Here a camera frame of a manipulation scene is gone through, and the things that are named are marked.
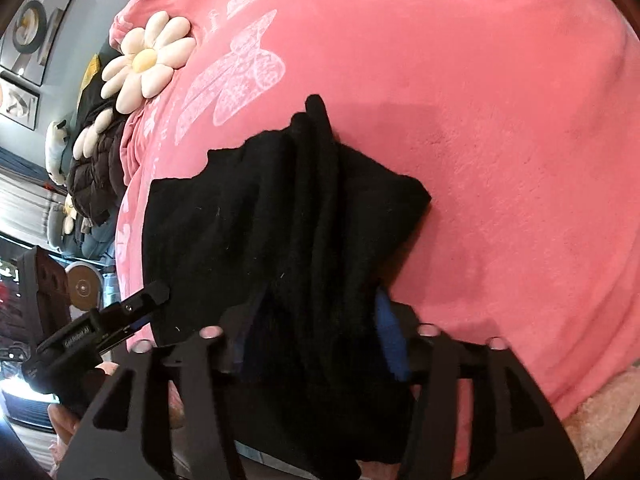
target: flower-shaped cushion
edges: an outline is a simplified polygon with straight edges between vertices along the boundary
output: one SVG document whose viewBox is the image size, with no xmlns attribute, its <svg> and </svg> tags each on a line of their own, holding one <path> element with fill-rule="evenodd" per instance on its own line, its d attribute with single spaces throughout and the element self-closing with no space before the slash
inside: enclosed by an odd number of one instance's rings
<svg viewBox="0 0 640 480">
<path fill-rule="evenodd" d="M 169 84 L 174 71 L 187 63 L 196 46 L 195 39 L 186 37 L 190 29 L 186 18 L 170 19 L 161 10 L 149 18 L 145 28 L 128 32 L 120 45 L 123 55 L 102 71 L 102 98 L 108 99 L 119 91 L 116 110 L 130 114 L 145 99 L 157 96 Z"/>
</svg>

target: human hand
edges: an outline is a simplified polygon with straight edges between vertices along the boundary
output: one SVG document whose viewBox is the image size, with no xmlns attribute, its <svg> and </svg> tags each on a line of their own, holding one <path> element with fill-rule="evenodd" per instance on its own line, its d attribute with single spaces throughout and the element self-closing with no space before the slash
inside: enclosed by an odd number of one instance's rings
<svg viewBox="0 0 640 480">
<path fill-rule="evenodd" d="M 118 369 L 118 365 L 116 363 L 101 363 L 97 368 L 103 370 L 107 375 L 113 375 Z M 60 404 L 50 404 L 47 411 L 57 436 L 68 446 L 80 426 L 80 419 Z"/>
<path fill-rule="evenodd" d="M 97 368 L 104 370 L 107 375 L 113 375 L 118 369 L 118 365 L 116 363 L 102 363 Z M 68 446 L 80 426 L 80 419 L 60 404 L 49 405 L 48 411 L 53 429 L 60 440 Z M 184 425 L 184 407 L 173 383 L 169 384 L 169 424 L 172 430 Z"/>
</svg>

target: blue fabric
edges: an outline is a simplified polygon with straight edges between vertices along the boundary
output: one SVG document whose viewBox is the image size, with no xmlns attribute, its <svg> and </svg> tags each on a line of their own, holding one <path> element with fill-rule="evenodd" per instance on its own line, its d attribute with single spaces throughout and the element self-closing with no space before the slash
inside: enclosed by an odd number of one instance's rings
<svg viewBox="0 0 640 480">
<path fill-rule="evenodd" d="M 389 371 L 398 381 L 409 380 L 411 370 L 406 354 L 406 341 L 398 318 L 391 310 L 391 300 L 381 288 L 376 293 L 376 331 Z"/>
<path fill-rule="evenodd" d="M 0 166 L 15 171 L 15 173 L 19 173 L 22 176 L 35 178 L 41 182 L 49 181 L 49 175 L 44 168 L 4 148 L 0 148 Z"/>
</svg>

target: black metal bracket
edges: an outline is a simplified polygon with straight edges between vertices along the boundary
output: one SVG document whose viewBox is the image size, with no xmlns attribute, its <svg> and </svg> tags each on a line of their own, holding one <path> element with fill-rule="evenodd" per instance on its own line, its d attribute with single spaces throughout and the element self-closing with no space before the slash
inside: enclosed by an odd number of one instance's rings
<svg viewBox="0 0 640 480">
<path fill-rule="evenodd" d="M 242 323 L 232 319 L 228 326 L 228 333 L 207 327 L 171 347 L 137 343 L 91 405 L 58 479 L 177 479 L 167 407 L 167 384 L 176 378 L 193 480 L 245 480 L 222 395 L 234 380 L 232 352 Z M 463 378 L 474 386 L 474 421 L 469 469 L 462 480 L 584 480 L 556 414 L 502 340 L 473 345 L 422 325 L 407 344 L 411 382 L 422 389 L 401 480 L 451 478 L 457 387 Z"/>
</svg>

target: brown puffer jacket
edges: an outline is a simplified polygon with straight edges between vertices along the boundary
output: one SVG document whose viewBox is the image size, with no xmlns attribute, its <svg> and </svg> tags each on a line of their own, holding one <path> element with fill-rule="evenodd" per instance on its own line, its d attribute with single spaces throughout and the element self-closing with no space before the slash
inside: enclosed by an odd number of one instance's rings
<svg viewBox="0 0 640 480">
<path fill-rule="evenodd" d="M 78 212 L 94 225 L 105 223 L 125 191 L 124 172 L 120 163 L 120 142 L 126 115 L 115 111 L 117 95 L 104 100 L 100 97 L 103 85 L 102 72 L 98 72 L 82 92 L 78 107 L 78 131 L 94 123 L 101 111 L 112 108 L 113 121 L 106 131 L 98 136 L 92 155 L 80 160 L 73 159 L 66 178 L 66 188 L 73 198 Z"/>
</svg>

